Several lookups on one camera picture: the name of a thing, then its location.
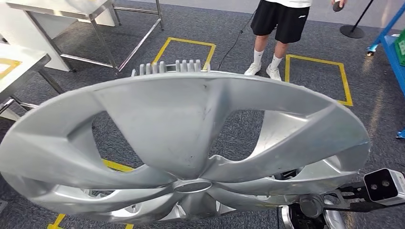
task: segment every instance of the blue rack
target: blue rack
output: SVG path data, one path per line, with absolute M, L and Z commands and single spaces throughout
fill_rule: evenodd
M 402 16 L 405 11 L 405 3 L 396 13 L 396 15 L 392 18 L 392 20 L 388 23 L 387 27 L 378 35 L 375 41 L 368 47 L 367 55 L 372 56 L 374 55 L 375 49 L 377 48 L 378 44 L 382 44 L 387 54 L 388 61 L 391 64 L 392 70 L 396 76 L 396 79 L 401 87 L 402 93 L 405 96 L 405 66 L 401 66 L 399 64 L 398 56 L 395 52 L 394 41 L 397 37 L 393 37 L 391 35 L 387 35 L 387 33 L 392 29 L 396 21 Z M 405 138 L 405 129 L 401 132 L 398 132 L 397 138 Z

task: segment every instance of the hubcap center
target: hubcap center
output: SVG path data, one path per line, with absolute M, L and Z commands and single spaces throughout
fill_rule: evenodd
M 179 180 L 174 186 L 174 191 L 178 193 L 196 193 L 209 189 L 212 183 L 204 179 Z

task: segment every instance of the hand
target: hand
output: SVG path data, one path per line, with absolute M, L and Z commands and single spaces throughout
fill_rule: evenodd
M 347 0 L 340 0 L 339 7 L 342 8 L 346 4 Z

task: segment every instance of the white sock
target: white sock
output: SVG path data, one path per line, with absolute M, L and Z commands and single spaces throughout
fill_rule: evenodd
M 264 50 L 261 52 L 256 51 L 255 49 L 255 55 L 254 55 L 254 59 L 253 59 L 253 63 L 261 66 L 262 65 L 262 56 L 263 56 Z
M 278 67 L 278 65 L 280 64 L 282 59 L 283 58 L 277 58 L 276 55 L 273 54 L 273 60 L 271 61 L 270 69 L 275 70 Z

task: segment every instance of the white sneaker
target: white sneaker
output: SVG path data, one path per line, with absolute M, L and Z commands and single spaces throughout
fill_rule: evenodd
M 262 68 L 262 64 L 257 65 L 255 63 L 252 63 L 250 67 L 246 70 L 245 75 L 256 75 L 258 71 Z
M 278 68 L 273 70 L 273 69 L 270 69 L 270 65 L 269 65 L 266 68 L 266 73 L 268 74 L 268 76 L 270 76 L 270 79 L 282 81 L 281 77 L 280 77 L 280 71 L 278 70 Z

